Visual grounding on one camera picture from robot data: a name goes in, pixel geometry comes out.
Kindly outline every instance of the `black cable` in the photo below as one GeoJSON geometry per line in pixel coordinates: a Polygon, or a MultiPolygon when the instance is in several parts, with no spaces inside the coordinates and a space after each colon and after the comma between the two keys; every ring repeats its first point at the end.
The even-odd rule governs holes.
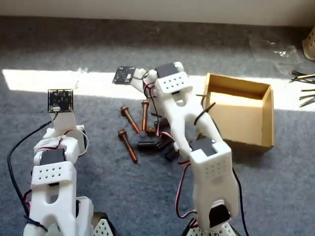
{"type": "Polygon", "coordinates": [[[8,165],[8,169],[9,169],[10,178],[11,178],[13,187],[14,187],[14,189],[15,189],[15,191],[16,191],[16,193],[17,193],[19,199],[20,199],[20,202],[21,202],[21,204],[22,204],[22,206],[23,206],[23,209],[24,209],[24,212],[25,212],[25,215],[26,215],[26,217],[27,217],[27,220],[28,220],[28,223],[29,223],[29,224],[32,224],[33,222],[36,222],[36,221],[33,221],[33,220],[29,219],[30,211],[29,211],[29,208],[28,208],[27,204],[26,204],[25,201],[24,201],[24,197],[23,197],[23,195],[22,195],[22,192],[21,192],[21,190],[20,190],[20,188],[19,188],[19,185],[18,185],[18,183],[17,183],[17,181],[16,181],[16,179],[15,179],[15,177],[14,177],[13,168],[12,168],[12,163],[11,163],[11,156],[12,156],[13,152],[15,151],[15,149],[16,149],[22,142],[24,142],[27,138],[29,138],[30,136],[32,136],[34,133],[37,133],[39,130],[45,128],[47,125],[49,125],[50,123],[52,123],[52,122],[56,119],[57,115],[58,115],[58,113],[56,113],[55,117],[54,117],[52,120],[50,120],[49,122],[44,123],[44,124],[41,125],[38,129],[36,129],[36,130],[33,131],[32,133],[28,134],[28,135],[25,136],[24,138],[22,138],[22,139],[10,150],[10,152],[9,152],[9,154],[8,154],[8,156],[7,156],[7,165],[8,165]]]}
{"type": "Polygon", "coordinates": [[[42,224],[40,224],[38,221],[34,221],[34,220],[30,219],[26,215],[24,215],[24,218],[27,219],[26,224],[32,224],[32,225],[35,225],[37,227],[41,227],[46,233],[48,232],[48,229],[45,226],[43,226],[42,224]]]}
{"type": "Polygon", "coordinates": [[[238,179],[234,168],[232,168],[232,170],[233,170],[233,174],[234,174],[234,176],[236,178],[236,181],[237,181],[237,184],[238,184],[238,188],[240,190],[240,205],[241,205],[241,216],[242,216],[243,227],[244,227],[246,236],[249,236],[248,231],[247,231],[247,227],[246,227],[246,222],[245,222],[244,207],[243,207],[243,194],[242,194],[241,182],[238,179]]]}
{"type": "Polygon", "coordinates": [[[135,77],[135,76],[133,76],[132,78],[133,78],[133,79],[135,79],[135,80],[143,80],[143,79],[144,79],[144,77],[146,77],[146,76],[148,75],[148,73],[149,73],[149,72],[148,72],[148,71],[146,71],[146,73],[144,73],[144,74],[143,74],[143,76],[142,76],[141,78],[138,78],[138,77],[135,77]]]}
{"type": "Polygon", "coordinates": [[[200,119],[200,117],[201,117],[203,114],[205,114],[206,112],[209,112],[210,109],[211,109],[215,104],[216,104],[216,103],[214,102],[214,103],[212,103],[209,107],[207,107],[205,110],[203,110],[203,111],[196,117],[196,119],[195,119],[193,125],[196,125],[196,124],[197,124],[197,121],[200,119]]]}

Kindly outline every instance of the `robot part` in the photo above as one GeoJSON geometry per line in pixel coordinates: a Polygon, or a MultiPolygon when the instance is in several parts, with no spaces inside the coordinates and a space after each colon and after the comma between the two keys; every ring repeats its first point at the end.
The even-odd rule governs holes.
{"type": "Polygon", "coordinates": [[[210,115],[203,112],[181,63],[150,70],[144,83],[153,82],[157,113],[167,118],[175,150],[190,160],[192,166],[195,219],[202,232],[216,231],[238,214],[238,188],[232,171],[231,149],[222,140],[210,115]],[[208,140],[204,147],[193,149],[185,138],[185,122],[194,123],[197,118],[195,125],[208,140]],[[213,152],[206,154],[205,147],[211,147],[213,152]]]}

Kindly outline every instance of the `metal tool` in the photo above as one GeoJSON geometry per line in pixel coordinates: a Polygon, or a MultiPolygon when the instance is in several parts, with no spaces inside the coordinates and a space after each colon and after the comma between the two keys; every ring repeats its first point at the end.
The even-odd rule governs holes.
{"type": "Polygon", "coordinates": [[[130,142],[128,140],[127,132],[124,129],[121,129],[120,131],[118,131],[118,137],[125,144],[132,161],[134,163],[137,163],[138,162],[138,158],[137,158],[136,154],[134,153],[134,150],[133,150],[133,148],[132,148],[132,146],[131,146],[131,144],[130,144],[130,142]]]}
{"type": "Polygon", "coordinates": [[[122,116],[127,118],[127,120],[131,124],[132,128],[136,131],[136,133],[137,134],[140,133],[141,131],[140,131],[138,125],[136,124],[136,122],[134,121],[134,119],[132,118],[132,116],[131,116],[131,114],[129,112],[129,108],[122,106],[120,108],[120,111],[122,113],[122,116]]]}
{"type": "Polygon", "coordinates": [[[142,131],[145,131],[147,129],[147,119],[148,119],[148,107],[149,102],[147,100],[142,101],[142,131]]]}
{"type": "MultiPolygon", "coordinates": [[[[301,92],[311,92],[311,91],[315,91],[315,89],[304,89],[304,90],[301,90],[301,92]]],[[[310,98],[310,99],[307,100],[306,102],[302,103],[300,105],[300,107],[305,107],[305,106],[315,102],[315,94],[309,94],[309,95],[305,95],[305,96],[300,96],[300,101],[305,99],[305,98],[310,98]]]]}
{"type": "Polygon", "coordinates": [[[146,130],[146,133],[149,137],[151,136],[155,136],[156,135],[157,130],[154,129],[153,127],[148,127],[146,130]]]}

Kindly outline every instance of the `screw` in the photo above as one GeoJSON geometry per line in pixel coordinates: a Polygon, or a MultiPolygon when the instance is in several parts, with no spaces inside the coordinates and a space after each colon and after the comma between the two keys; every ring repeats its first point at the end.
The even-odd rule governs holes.
{"type": "Polygon", "coordinates": [[[133,150],[133,148],[132,148],[132,146],[131,146],[131,144],[130,144],[130,142],[128,140],[127,132],[124,129],[121,129],[120,131],[118,131],[118,137],[125,144],[132,161],[134,163],[137,163],[138,162],[138,158],[137,158],[136,154],[134,153],[134,150],[133,150]]]}
{"type": "Polygon", "coordinates": [[[147,129],[147,118],[148,118],[148,107],[149,107],[149,102],[147,100],[142,101],[142,131],[147,129]]]}
{"type": "Polygon", "coordinates": [[[127,120],[129,121],[129,123],[131,124],[132,128],[136,131],[136,133],[140,133],[140,129],[138,128],[138,125],[136,124],[136,122],[134,121],[134,119],[132,118],[130,112],[129,112],[129,108],[128,107],[124,107],[122,106],[120,108],[120,111],[122,113],[123,117],[126,117],[127,120]]]}

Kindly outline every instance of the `gray carpet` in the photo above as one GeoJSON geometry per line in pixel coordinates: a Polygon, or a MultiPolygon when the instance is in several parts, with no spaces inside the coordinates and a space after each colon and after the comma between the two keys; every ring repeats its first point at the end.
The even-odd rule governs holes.
{"type": "MultiPolygon", "coordinates": [[[[314,72],[300,42],[310,29],[234,25],[129,22],[109,20],[0,18],[0,72],[72,70],[115,72],[119,65],[146,69],[181,61],[191,75],[206,72],[273,78],[287,83],[291,69],[314,72]],[[275,51],[286,51],[279,57],[275,51]]],[[[276,146],[265,155],[234,151],[234,168],[243,186],[248,230],[252,236],[313,235],[315,217],[315,120],[307,111],[281,109],[275,90],[276,146]]],[[[188,220],[177,218],[174,199],[182,168],[161,155],[139,155],[134,165],[117,138],[124,127],[134,135],[119,107],[130,107],[140,123],[139,100],[76,96],[78,123],[86,126],[91,145],[76,163],[77,195],[92,199],[108,213],[119,235],[180,235],[188,220]]],[[[0,73],[0,212],[1,235],[21,235],[23,210],[9,179],[6,154],[23,135],[48,120],[46,94],[10,90],[0,73]]],[[[13,156],[22,191],[30,186],[32,148],[43,131],[29,138],[13,156]]],[[[188,172],[180,211],[192,208],[192,173],[188,172]]],[[[232,225],[244,235],[241,217],[232,225]]]]}

